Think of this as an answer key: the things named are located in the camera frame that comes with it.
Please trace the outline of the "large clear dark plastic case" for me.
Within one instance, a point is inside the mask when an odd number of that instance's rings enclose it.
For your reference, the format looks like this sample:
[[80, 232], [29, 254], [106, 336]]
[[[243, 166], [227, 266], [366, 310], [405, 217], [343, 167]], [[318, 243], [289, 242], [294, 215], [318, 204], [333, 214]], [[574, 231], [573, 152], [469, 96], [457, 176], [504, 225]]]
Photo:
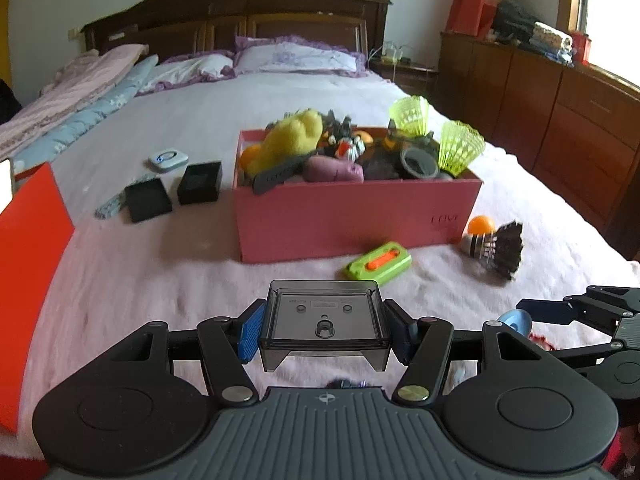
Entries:
[[259, 339], [262, 366], [290, 356], [361, 356], [386, 370], [390, 330], [375, 281], [274, 280]]

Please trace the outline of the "green orange utility knife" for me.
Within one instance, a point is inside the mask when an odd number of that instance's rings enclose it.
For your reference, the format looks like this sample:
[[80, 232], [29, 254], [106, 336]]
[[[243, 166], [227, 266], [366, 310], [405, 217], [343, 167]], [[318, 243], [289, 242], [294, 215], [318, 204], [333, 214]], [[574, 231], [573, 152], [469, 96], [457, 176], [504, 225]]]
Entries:
[[344, 275], [349, 280], [375, 281], [379, 285], [407, 271], [412, 263], [408, 250], [397, 242], [387, 242], [352, 260], [344, 267]]

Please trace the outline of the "robot action figure toy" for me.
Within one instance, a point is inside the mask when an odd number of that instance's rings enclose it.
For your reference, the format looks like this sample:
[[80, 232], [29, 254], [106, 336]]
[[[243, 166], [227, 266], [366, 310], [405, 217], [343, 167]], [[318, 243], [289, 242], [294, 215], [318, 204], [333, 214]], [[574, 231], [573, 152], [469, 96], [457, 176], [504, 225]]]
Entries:
[[321, 118], [323, 132], [318, 149], [325, 155], [356, 162], [366, 149], [374, 144], [373, 136], [367, 131], [357, 129], [349, 116], [338, 120], [334, 111], [329, 110]]

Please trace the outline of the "blue round tape measure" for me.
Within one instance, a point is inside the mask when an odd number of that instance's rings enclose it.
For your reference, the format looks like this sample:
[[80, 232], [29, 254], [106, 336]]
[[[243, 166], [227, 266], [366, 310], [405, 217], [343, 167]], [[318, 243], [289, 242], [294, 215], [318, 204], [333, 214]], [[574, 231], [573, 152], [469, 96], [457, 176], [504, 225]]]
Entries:
[[512, 330], [514, 330], [514, 332], [517, 332], [523, 337], [528, 338], [532, 333], [533, 320], [526, 310], [510, 310], [506, 313], [503, 313], [503, 315], [500, 315], [498, 317], [498, 321], [506, 326], [509, 326], [510, 328], [512, 328]]

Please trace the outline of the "black feather shuttlecock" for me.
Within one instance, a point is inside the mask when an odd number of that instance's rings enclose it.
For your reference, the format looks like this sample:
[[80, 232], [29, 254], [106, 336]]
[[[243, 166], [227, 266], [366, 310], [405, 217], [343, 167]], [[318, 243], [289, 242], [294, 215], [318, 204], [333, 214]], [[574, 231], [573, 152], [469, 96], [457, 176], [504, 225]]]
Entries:
[[460, 240], [461, 251], [495, 271], [507, 281], [514, 278], [522, 261], [523, 225], [512, 221], [488, 234], [465, 234]]

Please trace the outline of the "pink cardboard box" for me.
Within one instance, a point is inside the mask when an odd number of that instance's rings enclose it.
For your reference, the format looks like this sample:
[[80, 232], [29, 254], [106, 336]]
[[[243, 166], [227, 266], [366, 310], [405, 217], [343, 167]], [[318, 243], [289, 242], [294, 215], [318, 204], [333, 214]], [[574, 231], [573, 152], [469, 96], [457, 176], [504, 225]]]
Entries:
[[256, 195], [234, 168], [233, 205], [241, 260], [272, 263], [363, 254], [392, 240], [407, 248], [454, 244], [482, 181], [286, 182]]

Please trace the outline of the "black small box base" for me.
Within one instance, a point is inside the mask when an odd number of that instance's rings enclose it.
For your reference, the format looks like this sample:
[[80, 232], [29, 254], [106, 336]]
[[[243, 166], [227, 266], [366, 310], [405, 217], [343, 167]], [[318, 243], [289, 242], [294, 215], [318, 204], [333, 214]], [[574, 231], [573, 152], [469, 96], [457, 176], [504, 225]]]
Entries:
[[180, 205], [216, 202], [222, 178], [221, 162], [202, 162], [186, 166], [177, 188]]

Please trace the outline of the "black small box lid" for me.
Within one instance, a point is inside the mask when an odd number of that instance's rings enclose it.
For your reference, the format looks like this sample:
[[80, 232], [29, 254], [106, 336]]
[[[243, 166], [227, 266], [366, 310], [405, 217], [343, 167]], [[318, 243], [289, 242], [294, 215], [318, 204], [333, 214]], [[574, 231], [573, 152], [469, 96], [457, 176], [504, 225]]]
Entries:
[[130, 184], [125, 188], [125, 204], [134, 223], [172, 211], [172, 203], [160, 178]]

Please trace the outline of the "black round tape roll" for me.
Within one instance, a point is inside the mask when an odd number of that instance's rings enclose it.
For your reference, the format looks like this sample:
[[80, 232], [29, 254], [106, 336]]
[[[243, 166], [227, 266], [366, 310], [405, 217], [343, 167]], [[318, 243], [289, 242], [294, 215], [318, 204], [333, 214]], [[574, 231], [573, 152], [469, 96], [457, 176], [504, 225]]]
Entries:
[[404, 148], [399, 154], [398, 162], [398, 172], [404, 179], [434, 180], [439, 174], [436, 160], [422, 148]]

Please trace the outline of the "orange ping pong ball in box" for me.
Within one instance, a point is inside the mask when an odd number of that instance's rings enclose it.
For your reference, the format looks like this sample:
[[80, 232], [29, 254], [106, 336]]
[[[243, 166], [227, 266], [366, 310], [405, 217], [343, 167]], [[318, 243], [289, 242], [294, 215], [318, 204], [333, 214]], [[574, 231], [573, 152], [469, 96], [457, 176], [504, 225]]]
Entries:
[[259, 155], [262, 146], [259, 143], [252, 144], [244, 148], [240, 156], [240, 166], [244, 172], [248, 171], [248, 167]]

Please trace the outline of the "white square device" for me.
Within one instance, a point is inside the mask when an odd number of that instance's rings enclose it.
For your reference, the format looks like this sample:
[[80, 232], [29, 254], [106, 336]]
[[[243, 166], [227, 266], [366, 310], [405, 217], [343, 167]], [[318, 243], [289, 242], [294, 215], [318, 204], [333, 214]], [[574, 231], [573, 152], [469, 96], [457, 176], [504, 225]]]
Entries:
[[175, 148], [168, 148], [168, 150], [160, 151], [149, 157], [151, 168], [159, 174], [166, 174], [166, 172], [186, 166], [188, 162], [189, 156]]

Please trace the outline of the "purple plush toy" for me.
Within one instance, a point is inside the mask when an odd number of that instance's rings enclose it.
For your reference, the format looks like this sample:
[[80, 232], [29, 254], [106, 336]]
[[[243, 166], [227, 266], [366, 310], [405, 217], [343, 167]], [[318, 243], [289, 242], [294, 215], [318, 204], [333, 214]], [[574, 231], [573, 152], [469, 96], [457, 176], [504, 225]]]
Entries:
[[307, 182], [362, 182], [362, 167], [356, 162], [326, 155], [314, 155], [303, 164], [302, 175]]

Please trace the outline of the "pink folded quilt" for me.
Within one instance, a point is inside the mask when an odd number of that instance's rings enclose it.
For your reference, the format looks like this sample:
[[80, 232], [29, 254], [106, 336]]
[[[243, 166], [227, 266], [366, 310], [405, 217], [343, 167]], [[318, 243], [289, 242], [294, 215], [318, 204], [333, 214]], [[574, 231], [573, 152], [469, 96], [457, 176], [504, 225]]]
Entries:
[[99, 54], [78, 55], [42, 89], [41, 96], [1, 125], [1, 158], [14, 156], [76, 112], [102, 98], [148, 52], [144, 44], [121, 44]]

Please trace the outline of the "red box on dresser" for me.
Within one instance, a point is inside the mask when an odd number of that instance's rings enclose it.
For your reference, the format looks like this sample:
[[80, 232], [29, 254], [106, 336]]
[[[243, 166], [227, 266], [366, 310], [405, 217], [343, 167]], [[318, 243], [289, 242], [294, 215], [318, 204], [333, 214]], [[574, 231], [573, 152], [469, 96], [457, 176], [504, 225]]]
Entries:
[[575, 64], [585, 65], [589, 64], [589, 53], [591, 48], [591, 39], [585, 32], [578, 32], [573, 30], [570, 32], [570, 36], [573, 39], [573, 60]]

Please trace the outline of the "wooden headboard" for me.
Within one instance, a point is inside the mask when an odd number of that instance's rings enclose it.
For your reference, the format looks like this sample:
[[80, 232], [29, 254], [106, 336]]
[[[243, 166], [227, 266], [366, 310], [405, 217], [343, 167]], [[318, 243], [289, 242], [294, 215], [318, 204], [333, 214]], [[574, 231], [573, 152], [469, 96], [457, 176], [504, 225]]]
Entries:
[[86, 47], [101, 53], [143, 44], [162, 61], [233, 51], [235, 39], [297, 36], [366, 54], [382, 46], [390, 0], [143, 0], [85, 25]]

